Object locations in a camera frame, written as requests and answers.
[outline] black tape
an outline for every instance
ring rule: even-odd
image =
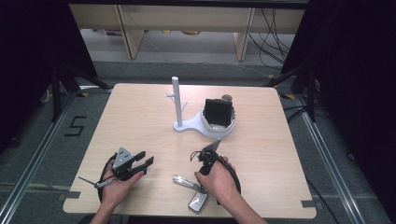
[[[78,199],[80,194],[80,191],[68,191],[65,195],[65,198]]]
[[[301,201],[301,204],[303,207],[316,207],[317,205],[315,204],[314,201],[309,200],[309,201]]]

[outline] gray floor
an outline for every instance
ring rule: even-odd
[[[269,80],[270,75],[277,76],[279,74],[278,70],[268,68],[262,65],[262,62],[269,66],[281,66],[280,63],[268,56],[262,55],[261,58],[252,41],[248,43],[246,59],[243,62],[238,62],[232,34],[200,33],[198,35],[185,35],[177,31],[167,34],[161,31],[148,31],[137,57],[134,60],[128,60],[121,37],[108,36],[104,31],[82,30],[81,33],[85,38],[99,77],[106,82],[110,82],[110,84],[120,81],[161,82],[158,79],[153,79],[160,75],[165,78],[166,76],[171,77],[175,73],[185,78],[181,78],[181,82],[185,80],[195,84],[210,85],[213,83],[210,76],[215,76],[219,69],[229,69],[226,70],[228,72],[222,73],[223,81],[221,83],[234,85],[235,82],[240,80],[238,78],[243,77],[245,85],[260,86]],[[259,35],[253,34],[253,37],[259,43],[262,42]],[[279,37],[288,46],[293,39],[293,35],[280,35]],[[269,50],[280,57],[278,51]],[[130,74],[135,70],[141,71],[140,74]],[[202,82],[191,78],[199,76],[202,77]],[[216,77],[216,79],[216,83],[219,83],[219,78]],[[292,78],[279,84],[276,89],[280,94],[290,94],[291,82]],[[30,188],[15,211],[11,223],[78,223],[84,217],[84,215],[66,214],[63,211],[64,195],[74,179],[108,96],[109,93],[90,93],[88,97],[74,99],[65,115],[64,122],[50,144],[44,160],[38,167]],[[293,99],[282,98],[280,100],[284,108],[296,106],[296,101]],[[0,203],[6,201],[12,187],[20,179],[27,163],[34,155],[51,125],[51,109],[50,101],[39,107],[19,134],[21,143],[17,147],[8,148],[0,156],[0,176],[2,176]],[[294,111],[285,111],[285,116],[288,117]],[[347,147],[338,135],[331,119],[326,118],[326,112],[320,108],[316,112],[318,113],[316,124],[320,133],[366,223],[390,223],[359,167],[354,161],[346,157]],[[69,129],[73,117],[80,115],[88,115],[87,118],[78,121],[79,125],[85,126],[83,134],[74,138],[66,137],[66,133],[74,131]],[[307,178],[318,189],[340,223],[353,223],[340,201],[328,170],[323,164],[318,148],[312,140],[301,115],[290,122],[290,131]],[[323,207],[321,199],[313,190],[311,192],[318,205],[317,217],[311,220],[269,219],[269,222],[334,223],[327,208]],[[150,222],[165,223],[164,219],[140,220],[136,223]],[[114,217],[113,223],[120,223],[120,219]]]

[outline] person's right hand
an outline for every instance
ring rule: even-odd
[[[223,159],[229,163],[227,157],[223,157]],[[213,164],[209,175],[202,175],[199,172],[195,172],[194,174],[201,185],[203,185],[205,189],[219,201],[219,203],[233,197],[235,193],[239,194],[230,171],[228,171],[227,168],[219,161],[216,161]]]

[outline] forearm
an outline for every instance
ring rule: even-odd
[[[239,224],[267,223],[248,205],[239,193],[236,193],[233,197],[225,198],[220,203]]]
[[[110,220],[116,206],[102,203],[93,217],[91,224],[107,224]]]

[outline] person's left hand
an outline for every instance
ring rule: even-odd
[[[112,171],[113,164],[114,161],[109,163],[103,179],[107,179],[114,175]],[[115,176],[110,177],[113,178],[113,181],[109,185],[103,187],[102,203],[111,205],[115,208],[126,198],[131,187],[143,176],[143,174],[144,172],[141,171],[125,181],[118,180]]]

